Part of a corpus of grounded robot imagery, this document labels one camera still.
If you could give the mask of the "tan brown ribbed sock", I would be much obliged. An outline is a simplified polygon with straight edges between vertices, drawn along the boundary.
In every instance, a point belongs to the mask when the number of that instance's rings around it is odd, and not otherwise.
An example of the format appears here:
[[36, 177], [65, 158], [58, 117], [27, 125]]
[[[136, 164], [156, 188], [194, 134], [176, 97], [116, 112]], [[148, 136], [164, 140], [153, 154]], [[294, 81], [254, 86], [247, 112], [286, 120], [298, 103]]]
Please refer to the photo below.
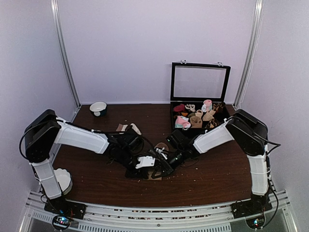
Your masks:
[[160, 142], [154, 148], [150, 148], [147, 153], [154, 158], [154, 165], [148, 171], [151, 180], [161, 179], [172, 173], [173, 169], [168, 163], [169, 147], [167, 144]]

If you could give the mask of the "cream and brown sock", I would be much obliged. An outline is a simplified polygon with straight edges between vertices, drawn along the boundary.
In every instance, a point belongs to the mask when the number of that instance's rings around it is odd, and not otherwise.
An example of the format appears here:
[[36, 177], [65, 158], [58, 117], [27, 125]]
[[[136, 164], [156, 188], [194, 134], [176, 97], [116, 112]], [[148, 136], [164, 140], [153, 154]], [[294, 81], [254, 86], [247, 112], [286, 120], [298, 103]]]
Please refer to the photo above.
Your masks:
[[134, 124], [118, 124], [116, 131], [128, 131], [129, 129], [133, 129], [138, 135], [142, 135], [139, 128]]

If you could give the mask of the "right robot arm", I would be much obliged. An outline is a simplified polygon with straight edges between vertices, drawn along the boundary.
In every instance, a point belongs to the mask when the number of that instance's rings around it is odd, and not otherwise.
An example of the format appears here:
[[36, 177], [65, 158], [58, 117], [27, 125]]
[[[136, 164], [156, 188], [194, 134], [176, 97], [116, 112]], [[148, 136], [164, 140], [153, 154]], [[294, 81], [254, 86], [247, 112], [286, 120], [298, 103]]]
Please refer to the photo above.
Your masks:
[[270, 140], [268, 127], [264, 122], [239, 109], [223, 122], [194, 138], [187, 138], [184, 133], [176, 130], [167, 140], [173, 146], [173, 152], [160, 145], [155, 146], [154, 150], [172, 170], [187, 159], [195, 159], [214, 149], [226, 147], [226, 153], [232, 148], [238, 149], [249, 160], [251, 194], [254, 198], [248, 201], [247, 208], [256, 214], [265, 207], [264, 196], [268, 194], [271, 168], [268, 161]]

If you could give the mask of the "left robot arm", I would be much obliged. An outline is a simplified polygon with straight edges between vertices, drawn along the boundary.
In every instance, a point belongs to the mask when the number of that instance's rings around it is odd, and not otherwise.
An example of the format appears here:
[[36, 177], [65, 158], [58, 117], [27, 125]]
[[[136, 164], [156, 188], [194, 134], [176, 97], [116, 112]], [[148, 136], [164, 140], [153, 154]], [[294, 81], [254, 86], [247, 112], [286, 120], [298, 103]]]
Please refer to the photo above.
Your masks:
[[63, 190], [50, 161], [50, 152], [54, 146], [71, 147], [97, 155], [109, 152], [112, 159], [127, 171], [135, 172], [155, 164], [155, 159], [150, 155], [137, 156], [144, 143], [142, 134], [132, 126], [120, 131], [88, 129], [47, 109], [25, 128], [18, 148], [20, 155], [33, 168], [47, 199], [51, 200], [50, 206], [58, 214], [64, 215], [70, 207], [63, 199]]

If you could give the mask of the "pink mint rolled sock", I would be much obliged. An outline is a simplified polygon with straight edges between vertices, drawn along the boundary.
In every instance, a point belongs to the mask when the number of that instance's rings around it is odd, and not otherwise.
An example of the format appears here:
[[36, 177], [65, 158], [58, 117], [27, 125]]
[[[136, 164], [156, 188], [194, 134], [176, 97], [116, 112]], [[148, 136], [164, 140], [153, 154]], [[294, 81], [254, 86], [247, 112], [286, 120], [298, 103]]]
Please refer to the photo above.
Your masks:
[[189, 118], [184, 116], [177, 116], [175, 121], [175, 128], [190, 128], [191, 123], [189, 121]]

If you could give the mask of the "tan rolled sock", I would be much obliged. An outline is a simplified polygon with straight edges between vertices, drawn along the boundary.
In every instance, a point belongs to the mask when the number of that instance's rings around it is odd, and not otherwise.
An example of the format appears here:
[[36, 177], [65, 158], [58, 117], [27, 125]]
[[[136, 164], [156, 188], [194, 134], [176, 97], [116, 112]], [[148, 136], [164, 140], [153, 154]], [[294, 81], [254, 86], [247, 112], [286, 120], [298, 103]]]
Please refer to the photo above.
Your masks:
[[202, 127], [202, 110], [197, 110], [195, 113], [189, 114], [189, 121], [191, 123], [191, 128], [201, 128]]

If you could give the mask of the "black storage box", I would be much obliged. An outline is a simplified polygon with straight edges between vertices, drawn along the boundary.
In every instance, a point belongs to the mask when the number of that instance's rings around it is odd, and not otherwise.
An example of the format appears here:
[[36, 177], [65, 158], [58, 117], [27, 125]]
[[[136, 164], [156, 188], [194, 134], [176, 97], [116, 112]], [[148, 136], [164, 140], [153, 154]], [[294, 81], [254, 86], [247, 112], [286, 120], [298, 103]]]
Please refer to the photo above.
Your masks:
[[202, 102], [171, 102], [171, 129], [193, 138], [205, 130], [214, 129], [236, 110], [225, 102], [206, 99]]

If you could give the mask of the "cream brown rolled sock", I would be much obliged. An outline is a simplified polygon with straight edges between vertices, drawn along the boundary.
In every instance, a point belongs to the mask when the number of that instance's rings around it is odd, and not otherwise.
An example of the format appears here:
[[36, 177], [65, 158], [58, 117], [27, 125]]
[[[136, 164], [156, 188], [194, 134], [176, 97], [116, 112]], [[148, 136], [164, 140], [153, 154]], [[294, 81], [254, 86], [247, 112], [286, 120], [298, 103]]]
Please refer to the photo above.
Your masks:
[[186, 104], [185, 109], [186, 109], [186, 111], [191, 112], [191, 113], [196, 112], [194, 104]]

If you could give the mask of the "brown diamond rolled sock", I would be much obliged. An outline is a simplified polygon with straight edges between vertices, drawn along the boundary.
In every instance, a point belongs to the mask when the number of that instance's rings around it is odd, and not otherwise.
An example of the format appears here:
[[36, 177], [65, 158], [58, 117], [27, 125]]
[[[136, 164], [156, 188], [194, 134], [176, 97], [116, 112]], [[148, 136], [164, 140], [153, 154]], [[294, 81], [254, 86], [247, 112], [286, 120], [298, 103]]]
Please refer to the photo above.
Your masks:
[[219, 126], [220, 124], [221, 124], [221, 121], [219, 121], [219, 120], [213, 118], [213, 119], [211, 119], [210, 121], [208, 121], [208, 122], [206, 123], [205, 128], [206, 128], [206, 129], [213, 129], [213, 128]]

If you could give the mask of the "dark bowl white inside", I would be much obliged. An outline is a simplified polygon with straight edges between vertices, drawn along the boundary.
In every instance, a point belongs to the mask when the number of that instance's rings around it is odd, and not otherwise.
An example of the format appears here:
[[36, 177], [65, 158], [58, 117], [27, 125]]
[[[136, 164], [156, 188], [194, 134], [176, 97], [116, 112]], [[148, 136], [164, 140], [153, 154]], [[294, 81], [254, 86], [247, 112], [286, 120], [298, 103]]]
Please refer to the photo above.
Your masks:
[[102, 117], [107, 114], [107, 104], [102, 101], [97, 101], [90, 105], [89, 110], [93, 116]]

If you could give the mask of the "pink white rolled sock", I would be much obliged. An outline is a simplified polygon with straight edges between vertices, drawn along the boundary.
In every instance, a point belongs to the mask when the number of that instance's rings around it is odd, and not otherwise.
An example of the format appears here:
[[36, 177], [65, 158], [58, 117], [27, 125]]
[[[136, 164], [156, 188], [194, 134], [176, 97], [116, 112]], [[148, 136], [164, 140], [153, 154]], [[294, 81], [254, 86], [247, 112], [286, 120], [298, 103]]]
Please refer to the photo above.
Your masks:
[[201, 108], [202, 112], [206, 113], [212, 110], [212, 100], [205, 100], [203, 102], [202, 108]]

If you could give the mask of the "brown argyle rolled sock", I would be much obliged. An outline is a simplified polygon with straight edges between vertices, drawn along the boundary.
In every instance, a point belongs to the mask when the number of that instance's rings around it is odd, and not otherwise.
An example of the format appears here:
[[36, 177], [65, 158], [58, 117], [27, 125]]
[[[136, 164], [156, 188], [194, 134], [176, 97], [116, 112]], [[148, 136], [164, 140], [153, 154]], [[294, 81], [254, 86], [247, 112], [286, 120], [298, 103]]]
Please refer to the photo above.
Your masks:
[[222, 113], [225, 108], [224, 102], [216, 102], [212, 104], [212, 110], [217, 113]]

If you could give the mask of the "round circuit board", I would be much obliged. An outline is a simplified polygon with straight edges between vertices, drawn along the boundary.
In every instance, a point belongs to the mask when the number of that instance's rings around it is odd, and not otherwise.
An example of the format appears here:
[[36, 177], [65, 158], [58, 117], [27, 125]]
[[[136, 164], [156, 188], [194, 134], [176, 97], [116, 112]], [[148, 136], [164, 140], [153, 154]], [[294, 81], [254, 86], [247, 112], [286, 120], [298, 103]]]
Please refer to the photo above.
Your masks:
[[68, 229], [71, 223], [72, 219], [66, 216], [57, 215], [52, 219], [52, 226], [59, 231]]
[[249, 228], [258, 230], [265, 224], [266, 218], [263, 215], [246, 218], [246, 224]]

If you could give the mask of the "black glass box lid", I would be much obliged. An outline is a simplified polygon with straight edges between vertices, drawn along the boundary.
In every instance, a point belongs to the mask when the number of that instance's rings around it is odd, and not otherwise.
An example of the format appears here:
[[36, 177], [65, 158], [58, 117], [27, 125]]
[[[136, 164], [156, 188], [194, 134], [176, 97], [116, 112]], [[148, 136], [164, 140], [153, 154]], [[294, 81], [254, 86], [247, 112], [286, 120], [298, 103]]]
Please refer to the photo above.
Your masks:
[[219, 64], [173, 62], [170, 100], [173, 102], [214, 102], [225, 100], [231, 67]]

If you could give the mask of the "aluminium frame post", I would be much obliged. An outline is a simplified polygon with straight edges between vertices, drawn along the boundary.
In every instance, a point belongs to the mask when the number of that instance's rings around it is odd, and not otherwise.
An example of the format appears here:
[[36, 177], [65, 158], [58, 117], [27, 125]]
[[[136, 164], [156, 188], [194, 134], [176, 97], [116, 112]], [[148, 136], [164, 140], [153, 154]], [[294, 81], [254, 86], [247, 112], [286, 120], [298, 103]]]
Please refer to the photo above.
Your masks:
[[255, 10], [253, 15], [253, 23], [252, 30], [249, 39], [248, 51], [244, 63], [244, 68], [241, 75], [241, 80], [239, 83], [238, 91], [236, 94], [236, 98], [234, 101], [234, 108], [239, 109], [241, 107], [241, 103], [244, 100], [244, 96], [249, 84], [249, 80], [252, 73], [253, 68], [253, 58], [255, 51], [258, 47], [258, 40], [260, 35], [261, 23], [263, 18], [263, 8], [264, 8], [264, 0], [256, 0], [255, 1]]
[[59, 49], [60, 49], [60, 56], [61, 56], [62, 64], [64, 67], [65, 75], [66, 75], [66, 78], [69, 84], [70, 91], [73, 95], [75, 105], [76, 107], [79, 108], [81, 107], [81, 103], [80, 103], [80, 100], [77, 94], [76, 86], [75, 86], [72, 73], [71, 73], [71, 69], [70, 69], [69, 59], [68, 59], [68, 55], [66, 51], [66, 46], [65, 46], [65, 41], [64, 41], [63, 31], [62, 31], [62, 26], [61, 26], [58, 1], [51, 0], [50, 2], [51, 2], [52, 15], [53, 15], [55, 28], [56, 28]]

